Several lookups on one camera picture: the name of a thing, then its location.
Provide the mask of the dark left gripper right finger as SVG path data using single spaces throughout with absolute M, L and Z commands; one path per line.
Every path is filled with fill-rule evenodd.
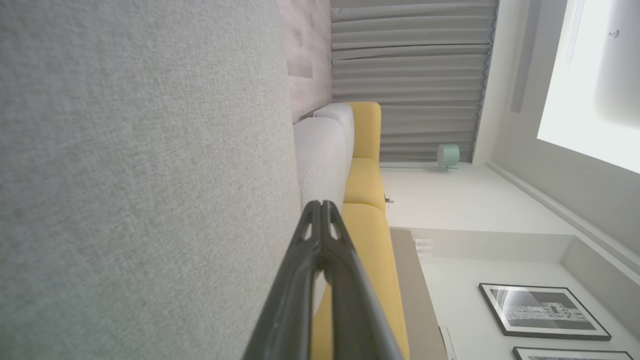
M 331 287 L 333 360 L 403 360 L 346 225 L 334 203 L 322 205 L 322 261 Z M 334 226 L 337 237 L 329 232 Z

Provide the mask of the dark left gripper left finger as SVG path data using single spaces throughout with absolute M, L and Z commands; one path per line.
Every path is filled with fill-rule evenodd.
M 310 360 L 322 203 L 307 203 L 242 360 Z

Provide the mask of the yellow sofa backrest cushion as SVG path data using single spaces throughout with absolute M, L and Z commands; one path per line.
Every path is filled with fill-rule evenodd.
M 381 105 L 374 101 L 350 101 L 354 119 L 355 158 L 370 158 L 380 161 L 381 146 Z
M 402 294 L 386 214 L 365 203 L 344 203 L 341 216 L 402 357 L 409 360 Z M 312 322 L 311 360 L 333 360 L 332 289 L 329 284 Z
M 370 205 L 386 212 L 386 198 L 378 162 L 367 157 L 352 158 L 343 203 Z

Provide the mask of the beige sofa side panel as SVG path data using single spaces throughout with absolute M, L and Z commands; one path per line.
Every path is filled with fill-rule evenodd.
M 415 241 L 408 230 L 392 228 L 390 235 L 406 321 L 410 360 L 448 360 Z

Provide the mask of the grey sofa seat cushion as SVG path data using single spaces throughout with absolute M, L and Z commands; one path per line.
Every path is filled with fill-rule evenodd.
M 328 200 L 342 210 L 347 178 L 343 126 L 333 118 L 308 117 L 293 130 L 301 208 Z
M 345 102 L 331 103 L 315 110 L 313 117 L 327 117 L 337 121 L 342 126 L 345 143 L 345 174 L 348 175 L 355 146 L 354 110 Z

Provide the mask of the large black framed picture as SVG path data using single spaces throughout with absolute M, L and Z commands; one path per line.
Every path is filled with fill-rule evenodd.
M 566 287 L 478 284 L 505 337 L 608 342 L 612 335 Z

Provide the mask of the mint green round lamp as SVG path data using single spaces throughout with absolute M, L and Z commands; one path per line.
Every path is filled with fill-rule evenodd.
M 440 169 L 446 171 L 457 169 L 460 162 L 461 152 L 458 145 L 442 144 L 438 146 L 436 162 Z

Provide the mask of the large grey sofa seat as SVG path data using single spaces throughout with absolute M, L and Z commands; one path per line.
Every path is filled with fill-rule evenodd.
M 0 360 L 240 360 L 300 215 L 277 0 L 0 0 Z

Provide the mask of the grey pleated curtain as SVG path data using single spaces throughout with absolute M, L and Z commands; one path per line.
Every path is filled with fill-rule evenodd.
M 381 106 L 380 160 L 473 160 L 499 0 L 330 0 L 333 100 Z

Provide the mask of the white wall vent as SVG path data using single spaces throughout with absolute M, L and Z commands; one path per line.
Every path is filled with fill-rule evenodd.
M 415 250 L 421 264 L 430 264 L 434 257 L 435 241 L 432 239 L 414 239 Z

